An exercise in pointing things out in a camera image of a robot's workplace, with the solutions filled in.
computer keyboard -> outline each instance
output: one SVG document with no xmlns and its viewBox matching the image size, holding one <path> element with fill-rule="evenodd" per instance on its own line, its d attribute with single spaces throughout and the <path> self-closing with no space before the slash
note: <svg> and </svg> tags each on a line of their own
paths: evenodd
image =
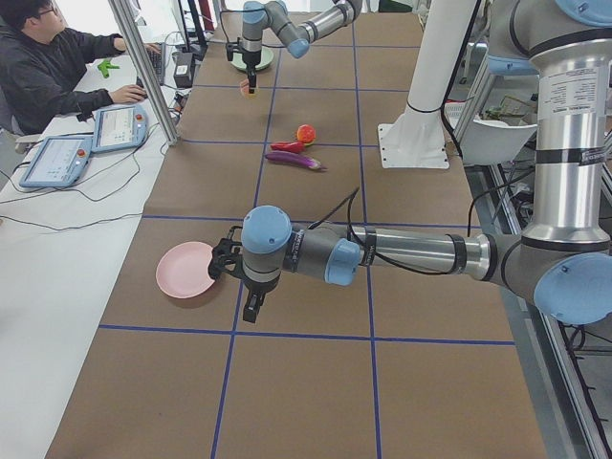
<svg viewBox="0 0 612 459">
<path fill-rule="evenodd" d="M 155 76 L 157 77 L 160 85 L 164 84 L 164 76 L 165 76 L 165 44 L 157 43 L 157 46 L 160 47 L 161 53 L 154 53 L 152 51 L 146 50 L 149 54 L 149 59 L 151 59 L 151 64 L 153 64 L 153 70 L 155 71 Z"/>
</svg>

glasses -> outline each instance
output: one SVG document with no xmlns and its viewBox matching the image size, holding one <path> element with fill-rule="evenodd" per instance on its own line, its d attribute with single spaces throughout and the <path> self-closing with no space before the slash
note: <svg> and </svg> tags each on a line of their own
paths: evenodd
<svg viewBox="0 0 612 459">
<path fill-rule="evenodd" d="M 47 14 L 48 12 L 52 12 L 53 14 L 57 14 L 57 10 L 55 9 L 55 5 L 51 5 L 51 7 L 48 10 L 41 11 L 38 14 L 38 17 L 42 16 L 43 14 Z"/>
</svg>

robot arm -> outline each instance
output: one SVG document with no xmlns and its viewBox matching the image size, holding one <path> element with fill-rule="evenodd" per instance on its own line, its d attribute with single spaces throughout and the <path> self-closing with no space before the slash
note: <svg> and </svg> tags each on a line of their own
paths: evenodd
<svg viewBox="0 0 612 459">
<path fill-rule="evenodd" d="M 262 4 L 248 1 L 244 5 L 242 39 L 228 43 L 228 60 L 233 53 L 240 53 L 247 66 L 249 93 L 253 94 L 257 84 L 256 66 L 261 62 L 261 47 L 264 30 L 270 28 L 278 36 L 287 51 L 300 58 L 310 44 L 352 23 L 361 12 L 361 0 L 334 0 L 335 5 L 328 11 L 296 26 L 289 19 L 287 8 L 282 1 Z"/>
<path fill-rule="evenodd" d="M 584 1 L 493 5 L 501 12 L 493 10 L 492 35 L 497 33 L 490 54 L 505 64 L 492 68 L 524 71 L 529 58 L 540 73 L 534 217 L 522 234 L 463 238 L 368 227 L 301 228 L 279 208 L 255 208 L 245 218 L 242 243 L 232 239 L 232 230 L 213 251 L 208 270 L 213 278 L 229 273 L 244 281 L 249 298 L 243 318 L 255 322 L 282 271 L 348 285 L 359 265 L 379 263 L 423 274 L 467 273 L 508 288 L 566 323 L 590 323 L 612 312 L 610 237 L 598 220 L 612 14 L 601 2 L 592 4 L 588 14 L 590 3 Z M 270 27 L 271 17 L 276 16 L 266 12 L 255 29 Z M 278 24 L 273 30 L 282 33 Z M 308 27 L 290 31 L 303 36 L 297 40 L 317 39 Z"/>
</svg>

white desk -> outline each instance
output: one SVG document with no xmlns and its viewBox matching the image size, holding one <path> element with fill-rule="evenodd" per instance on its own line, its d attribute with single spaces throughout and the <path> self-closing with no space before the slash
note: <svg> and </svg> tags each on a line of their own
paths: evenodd
<svg viewBox="0 0 612 459">
<path fill-rule="evenodd" d="M 134 83 L 136 72 L 130 58 L 115 57 L 113 62 L 120 69 L 111 70 L 109 78 L 102 78 L 93 65 L 77 89 L 106 87 L 112 91 Z M 172 69 L 166 73 L 169 83 Z M 166 100 L 172 100 L 174 91 L 163 91 Z M 148 100 L 142 105 L 149 125 L 155 124 Z M 44 135 L 92 130 L 91 121 L 63 117 L 55 118 Z M 126 188 L 101 202 L 59 191 L 0 204 L 0 214 L 64 228 L 140 213 L 162 165 L 160 148 L 164 143 L 162 130 L 155 129 L 136 154 L 141 172 Z M 83 178 L 127 154 L 121 151 L 95 156 Z M 78 188 L 97 198 L 119 188 L 136 170 L 134 161 L 126 159 Z M 24 168 L 13 175 L 15 183 L 23 172 Z M 24 196 L 7 184 L 0 192 L 0 201 Z M 41 459 L 47 452 L 139 221 L 140 217 L 131 217 L 63 232 L 6 219 L 0 226 L 2 459 Z"/>
</svg>

white mounting base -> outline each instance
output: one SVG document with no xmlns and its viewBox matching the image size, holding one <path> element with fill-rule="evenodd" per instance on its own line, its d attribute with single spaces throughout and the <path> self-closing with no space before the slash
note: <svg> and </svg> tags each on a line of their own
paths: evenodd
<svg viewBox="0 0 612 459">
<path fill-rule="evenodd" d="M 402 113 L 394 124 L 379 124 L 382 167 L 448 169 L 440 115 L 406 113 Z"/>
</svg>

